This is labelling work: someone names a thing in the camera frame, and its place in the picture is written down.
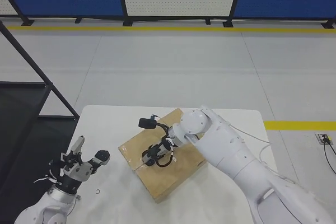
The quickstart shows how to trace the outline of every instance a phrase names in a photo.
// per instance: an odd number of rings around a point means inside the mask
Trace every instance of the yellow floor line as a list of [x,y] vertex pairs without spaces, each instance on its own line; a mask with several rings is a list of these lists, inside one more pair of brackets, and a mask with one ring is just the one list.
[[266,130],[336,130],[336,122],[266,121]]
[[224,27],[123,27],[123,26],[7,26],[9,30],[25,31],[188,31],[188,32],[290,32],[336,34],[336,29],[288,28],[224,28]]

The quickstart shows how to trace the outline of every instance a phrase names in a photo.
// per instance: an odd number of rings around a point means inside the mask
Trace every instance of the black panel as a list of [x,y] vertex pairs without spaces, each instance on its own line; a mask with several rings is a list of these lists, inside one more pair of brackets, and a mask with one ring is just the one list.
[[48,180],[33,183],[48,173],[48,163],[66,152],[77,120],[74,117],[40,117],[0,192],[0,222],[13,223],[25,208],[50,188]]
[[20,152],[21,145],[49,92],[50,88],[45,83],[0,83],[1,183]]

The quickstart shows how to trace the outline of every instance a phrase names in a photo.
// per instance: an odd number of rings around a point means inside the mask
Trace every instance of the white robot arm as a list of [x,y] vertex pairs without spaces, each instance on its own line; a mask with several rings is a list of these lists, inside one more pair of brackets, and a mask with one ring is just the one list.
[[184,113],[180,124],[169,129],[169,138],[177,146],[192,143],[211,165],[233,179],[245,194],[256,224],[333,223],[311,193],[269,171],[230,123],[206,106]]
[[77,195],[77,190],[82,182],[87,181],[100,166],[106,165],[110,160],[108,151],[99,150],[94,158],[83,162],[81,147],[84,142],[85,138],[80,136],[68,155],[62,153],[59,163],[63,168],[63,176],[58,176],[56,179],[50,170],[52,177],[47,176],[42,179],[49,179],[55,184],[36,204],[23,210],[15,224],[66,224],[67,216],[73,209],[75,199],[80,198]]

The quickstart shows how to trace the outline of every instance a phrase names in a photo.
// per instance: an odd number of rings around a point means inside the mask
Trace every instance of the white wall panel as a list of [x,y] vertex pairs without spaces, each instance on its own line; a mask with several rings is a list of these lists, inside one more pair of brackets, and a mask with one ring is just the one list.
[[0,0],[0,15],[17,15],[8,0]]
[[126,0],[128,16],[228,16],[233,0]]

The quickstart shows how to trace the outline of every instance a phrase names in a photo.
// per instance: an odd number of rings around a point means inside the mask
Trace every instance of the white table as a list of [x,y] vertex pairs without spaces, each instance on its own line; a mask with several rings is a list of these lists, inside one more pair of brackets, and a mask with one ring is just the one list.
[[[154,202],[130,169],[118,147],[142,130],[138,127],[140,118],[149,118],[152,113],[163,117],[173,109],[93,105],[84,108],[71,145],[78,136],[84,135],[83,160],[89,160],[98,150],[108,150],[111,160],[82,183],[78,191],[82,199],[76,203],[67,223],[253,223],[242,191],[210,164],[201,167],[160,204]],[[237,128],[268,140],[260,112],[214,111]],[[240,135],[255,156],[266,145],[242,133]],[[263,159],[276,170],[270,148],[264,151]]]

